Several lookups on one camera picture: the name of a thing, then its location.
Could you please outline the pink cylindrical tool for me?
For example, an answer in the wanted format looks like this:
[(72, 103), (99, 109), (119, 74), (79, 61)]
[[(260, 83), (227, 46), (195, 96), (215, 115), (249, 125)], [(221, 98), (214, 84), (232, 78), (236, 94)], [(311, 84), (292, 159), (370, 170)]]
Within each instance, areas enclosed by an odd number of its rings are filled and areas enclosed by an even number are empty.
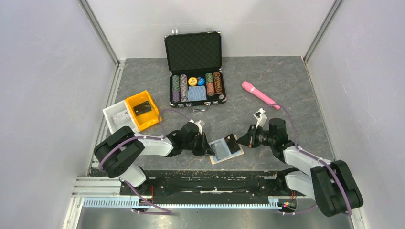
[(242, 88), (245, 89), (247, 92), (253, 94), (263, 102), (265, 102), (267, 105), (279, 110), (281, 107), (270, 97), (268, 97), (266, 94), (255, 88), (251, 83), (244, 81), (242, 83)]

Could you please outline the white VIP card in bin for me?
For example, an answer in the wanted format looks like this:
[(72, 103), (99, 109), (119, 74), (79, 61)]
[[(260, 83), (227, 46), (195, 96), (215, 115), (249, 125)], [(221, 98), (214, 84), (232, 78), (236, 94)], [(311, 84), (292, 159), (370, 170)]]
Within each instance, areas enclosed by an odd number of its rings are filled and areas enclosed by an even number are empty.
[(129, 112), (125, 110), (112, 115), (112, 119), (115, 125), (122, 125), (125, 122), (129, 121), (131, 118)]

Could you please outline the yellow dealer button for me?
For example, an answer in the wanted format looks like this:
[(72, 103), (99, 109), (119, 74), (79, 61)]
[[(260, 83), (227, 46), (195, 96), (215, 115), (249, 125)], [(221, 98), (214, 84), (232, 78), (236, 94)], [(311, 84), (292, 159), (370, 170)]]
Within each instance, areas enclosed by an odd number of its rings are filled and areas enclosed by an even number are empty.
[(188, 79), (188, 85), (189, 86), (196, 86), (198, 84), (198, 79), (196, 77), (190, 77)]

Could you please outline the left aluminium frame post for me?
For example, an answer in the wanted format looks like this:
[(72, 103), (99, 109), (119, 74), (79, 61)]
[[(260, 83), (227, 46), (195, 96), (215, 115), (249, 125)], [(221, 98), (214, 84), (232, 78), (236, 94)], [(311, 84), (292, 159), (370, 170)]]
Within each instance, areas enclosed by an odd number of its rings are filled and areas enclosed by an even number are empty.
[(111, 46), (106, 34), (104, 33), (101, 24), (99, 23), (98, 19), (96, 18), (95, 13), (93, 12), (89, 2), (87, 0), (78, 0), (80, 6), (82, 7), (86, 17), (88, 18), (90, 24), (92, 25), (93, 29), (95, 30), (98, 38), (100, 39), (101, 43), (103, 44), (106, 52), (108, 53), (110, 59), (114, 63), (115, 66), (119, 66), (120, 59), (117, 57), (113, 47)]

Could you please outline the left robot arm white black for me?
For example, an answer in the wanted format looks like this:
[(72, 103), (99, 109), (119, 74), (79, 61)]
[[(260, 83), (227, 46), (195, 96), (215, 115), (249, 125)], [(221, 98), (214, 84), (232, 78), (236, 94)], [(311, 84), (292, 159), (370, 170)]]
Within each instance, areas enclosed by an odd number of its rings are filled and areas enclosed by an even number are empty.
[(131, 184), (138, 194), (149, 191), (150, 181), (140, 166), (134, 164), (139, 156), (173, 157), (184, 150), (194, 156), (213, 156), (202, 130), (203, 121), (188, 121), (180, 130), (164, 136), (135, 133), (129, 126), (118, 129), (94, 148), (98, 169), (109, 178), (121, 178)]

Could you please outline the black poker chip case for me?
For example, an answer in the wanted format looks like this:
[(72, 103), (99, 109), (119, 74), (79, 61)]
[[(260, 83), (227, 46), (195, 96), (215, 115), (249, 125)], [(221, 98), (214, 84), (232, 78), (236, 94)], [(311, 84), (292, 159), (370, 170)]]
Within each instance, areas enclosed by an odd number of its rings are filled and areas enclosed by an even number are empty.
[[(164, 38), (168, 68), (170, 72), (170, 98), (171, 107), (182, 108), (192, 106), (211, 106), (224, 104), (227, 101), (224, 76), (222, 73), (222, 35), (218, 31), (199, 33), (171, 34)], [(215, 94), (208, 96), (205, 101), (178, 102), (172, 101), (172, 77), (185, 74), (187, 81), (190, 77), (202, 77), (206, 73), (220, 72), (224, 99), (220, 100)]]

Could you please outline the blue playing card deck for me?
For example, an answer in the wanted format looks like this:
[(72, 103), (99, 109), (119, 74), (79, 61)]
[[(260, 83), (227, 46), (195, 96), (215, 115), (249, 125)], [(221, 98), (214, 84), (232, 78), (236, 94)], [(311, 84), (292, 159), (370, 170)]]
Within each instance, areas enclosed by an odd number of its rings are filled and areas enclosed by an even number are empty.
[(188, 90), (188, 101), (205, 101), (207, 99), (206, 88), (203, 85), (200, 86), (189, 86)]

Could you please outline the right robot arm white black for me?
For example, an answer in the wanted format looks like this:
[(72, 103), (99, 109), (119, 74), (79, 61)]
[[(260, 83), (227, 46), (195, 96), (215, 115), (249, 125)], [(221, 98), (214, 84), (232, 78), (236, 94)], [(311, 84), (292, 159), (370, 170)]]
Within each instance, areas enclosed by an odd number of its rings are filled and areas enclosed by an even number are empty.
[(326, 217), (351, 214), (353, 209), (364, 205), (362, 194), (346, 162), (329, 161), (304, 150), (289, 139), (283, 119), (272, 118), (268, 125), (268, 130), (259, 125), (250, 125), (237, 143), (249, 148), (268, 146), (275, 158), (292, 166), (277, 176), (276, 189), (280, 194), (287, 195), (291, 191), (304, 194), (316, 202)]

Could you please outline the white plastic bin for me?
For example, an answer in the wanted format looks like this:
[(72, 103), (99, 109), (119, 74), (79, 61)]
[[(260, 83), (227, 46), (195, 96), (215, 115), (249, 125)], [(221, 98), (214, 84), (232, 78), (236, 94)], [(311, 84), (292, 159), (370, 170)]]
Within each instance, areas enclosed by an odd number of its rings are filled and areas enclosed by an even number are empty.
[(134, 133), (139, 132), (125, 100), (104, 108), (103, 114), (111, 134), (124, 126), (129, 126)]

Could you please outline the orange brown chip stack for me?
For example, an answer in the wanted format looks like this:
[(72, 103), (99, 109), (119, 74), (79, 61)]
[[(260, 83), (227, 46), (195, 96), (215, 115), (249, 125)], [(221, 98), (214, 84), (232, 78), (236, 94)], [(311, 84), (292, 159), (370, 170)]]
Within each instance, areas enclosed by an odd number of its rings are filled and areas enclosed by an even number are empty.
[(214, 92), (220, 100), (224, 99), (224, 90), (222, 86), (222, 75), (220, 72), (213, 73)]

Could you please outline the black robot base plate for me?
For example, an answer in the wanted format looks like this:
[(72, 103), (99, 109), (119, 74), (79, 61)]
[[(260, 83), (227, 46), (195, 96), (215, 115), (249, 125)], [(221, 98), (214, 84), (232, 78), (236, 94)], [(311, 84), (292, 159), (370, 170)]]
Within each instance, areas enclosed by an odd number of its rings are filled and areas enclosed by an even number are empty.
[(155, 204), (265, 204), (268, 197), (291, 198), (272, 170), (146, 170), (136, 190)]

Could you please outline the green purple chip stack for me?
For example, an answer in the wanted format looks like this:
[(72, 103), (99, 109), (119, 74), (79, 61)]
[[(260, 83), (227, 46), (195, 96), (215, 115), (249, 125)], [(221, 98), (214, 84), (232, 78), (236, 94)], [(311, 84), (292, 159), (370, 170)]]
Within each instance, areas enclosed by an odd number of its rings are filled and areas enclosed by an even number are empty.
[(180, 77), (178, 75), (172, 77), (172, 101), (173, 103), (180, 101)]

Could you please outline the black VIP card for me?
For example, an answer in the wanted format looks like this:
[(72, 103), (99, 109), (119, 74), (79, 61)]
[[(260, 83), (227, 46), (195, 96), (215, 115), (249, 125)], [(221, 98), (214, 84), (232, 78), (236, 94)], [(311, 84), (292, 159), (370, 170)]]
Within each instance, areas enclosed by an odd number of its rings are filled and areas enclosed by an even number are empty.
[(152, 110), (152, 106), (150, 105), (149, 101), (142, 102), (133, 107), (133, 111), (135, 116), (139, 116), (150, 112)]
[(224, 140), (231, 155), (237, 154), (239, 151), (241, 151), (241, 147), (236, 142), (236, 137), (234, 134), (226, 136)]

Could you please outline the blue tan chip stack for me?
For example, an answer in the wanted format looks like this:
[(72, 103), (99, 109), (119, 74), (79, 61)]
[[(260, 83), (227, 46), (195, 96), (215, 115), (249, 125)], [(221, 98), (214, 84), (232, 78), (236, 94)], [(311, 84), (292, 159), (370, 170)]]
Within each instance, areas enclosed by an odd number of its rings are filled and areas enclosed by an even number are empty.
[(180, 75), (180, 102), (188, 101), (187, 75)]

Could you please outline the aluminium frame post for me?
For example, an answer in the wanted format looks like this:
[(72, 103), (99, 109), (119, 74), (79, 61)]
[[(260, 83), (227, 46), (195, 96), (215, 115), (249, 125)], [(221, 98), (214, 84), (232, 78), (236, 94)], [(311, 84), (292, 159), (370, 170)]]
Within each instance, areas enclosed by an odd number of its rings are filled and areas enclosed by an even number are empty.
[(120, 59), (117, 57), (113, 47), (111, 46), (106, 34), (104, 33), (101, 24), (99, 23), (98, 19), (96, 18), (95, 13), (93, 12), (89, 2), (87, 0), (78, 0), (80, 6), (82, 7), (86, 17), (88, 18), (90, 24), (92, 25), (93, 29), (95, 30), (98, 38), (100, 39), (101, 43), (103, 44), (106, 52), (108, 53), (110, 59), (114, 63), (115, 66), (119, 66)]
[(312, 55), (314, 54), (318, 44), (320, 43), (321, 39), (323, 38), (324, 34), (326, 33), (328, 27), (330, 26), (332, 20), (334, 19), (335, 15), (337, 14), (338, 10), (340, 9), (342, 3), (343, 3), (343, 0), (334, 0), (333, 1), (333, 4), (331, 5), (327, 15), (325, 16), (321, 26), (319, 27), (309, 48), (307, 49), (305, 55), (302, 57), (302, 60), (306, 65), (308, 64), (309, 60), (311, 59)]

